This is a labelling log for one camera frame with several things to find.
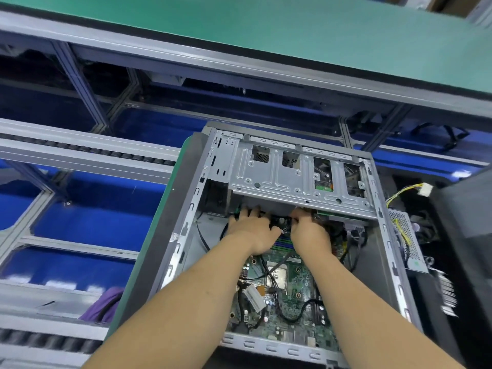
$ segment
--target purple bag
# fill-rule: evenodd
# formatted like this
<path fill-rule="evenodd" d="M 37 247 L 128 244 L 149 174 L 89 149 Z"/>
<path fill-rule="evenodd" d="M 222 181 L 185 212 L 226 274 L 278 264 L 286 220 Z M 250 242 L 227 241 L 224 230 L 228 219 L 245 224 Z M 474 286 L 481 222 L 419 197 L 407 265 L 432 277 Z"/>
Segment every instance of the purple bag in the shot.
<path fill-rule="evenodd" d="M 123 287 L 110 287 L 79 317 L 79 320 L 110 323 L 115 316 L 124 290 Z"/>

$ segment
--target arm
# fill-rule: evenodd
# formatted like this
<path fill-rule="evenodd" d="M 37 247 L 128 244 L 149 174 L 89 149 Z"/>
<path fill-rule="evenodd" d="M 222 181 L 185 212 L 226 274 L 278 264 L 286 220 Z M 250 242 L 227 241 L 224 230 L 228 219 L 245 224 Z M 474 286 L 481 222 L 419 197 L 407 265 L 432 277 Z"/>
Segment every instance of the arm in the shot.
<path fill-rule="evenodd" d="M 256 208 L 231 217 L 227 236 L 140 308 L 84 369 L 202 367 L 224 334 L 244 262 L 282 232 L 258 215 Z"/>
<path fill-rule="evenodd" d="M 340 263 L 310 213 L 296 209 L 291 216 L 298 221 L 292 242 L 316 280 L 352 369 L 463 368 Z"/>

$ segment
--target white connector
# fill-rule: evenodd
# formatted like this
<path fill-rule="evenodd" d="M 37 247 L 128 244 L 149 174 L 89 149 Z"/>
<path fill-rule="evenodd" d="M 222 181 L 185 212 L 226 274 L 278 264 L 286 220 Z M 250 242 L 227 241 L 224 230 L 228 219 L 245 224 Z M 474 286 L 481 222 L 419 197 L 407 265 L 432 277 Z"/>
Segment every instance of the white connector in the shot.
<path fill-rule="evenodd" d="M 432 192 L 432 188 L 433 188 L 433 186 L 431 184 L 427 184 L 426 182 L 424 182 L 417 194 L 421 195 L 423 197 L 429 197 L 431 195 L 430 192 Z"/>
<path fill-rule="evenodd" d="M 261 296 L 260 292 L 256 290 L 254 285 L 249 285 L 243 293 L 246 295 L 246 298 L 248 298 L 256 313 L 259 313 L 267 306 L 265 299 Z"/>

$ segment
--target purple cloth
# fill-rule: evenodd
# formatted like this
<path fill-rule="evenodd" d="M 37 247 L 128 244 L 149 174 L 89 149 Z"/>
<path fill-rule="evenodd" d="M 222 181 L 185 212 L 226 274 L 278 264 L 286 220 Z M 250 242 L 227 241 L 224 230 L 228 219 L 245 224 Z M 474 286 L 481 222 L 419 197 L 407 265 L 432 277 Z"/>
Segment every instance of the purple cloth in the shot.
<path fill-rule="evenodd" d="M 120 297 L 120 295 L 123 293 L 125 288 L 123 287 L 110 287 L 108 290 L 106 290 L 100 298 L 93 304 L 91 305 L 87 311 L 83 313 L 82 316 L 79 317 L 79 320 L 86 321 L 86 322 L 104 322 L 104 323 L 109 323 L 113 320 L 113 317 L 115 316 L 116 309 L 118 308 L 118 304 L 120 301 L 118 300 L 116 303 L 114 303 L 102 316 L 101 321 L 98 321 L 98 317 L 101 314 L 101 311 L 110 303 L 112 303 L 116 298 Z"/>

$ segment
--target green workbench surface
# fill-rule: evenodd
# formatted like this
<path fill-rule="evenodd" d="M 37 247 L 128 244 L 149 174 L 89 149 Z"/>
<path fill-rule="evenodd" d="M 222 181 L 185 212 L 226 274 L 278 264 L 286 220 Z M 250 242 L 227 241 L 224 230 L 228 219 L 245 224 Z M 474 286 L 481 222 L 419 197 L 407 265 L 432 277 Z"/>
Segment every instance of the green workbench surface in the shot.
<path fill-rule="evenodd" d="M 492 32 L 368 0 L 0 0 L 492 93 Z"/>

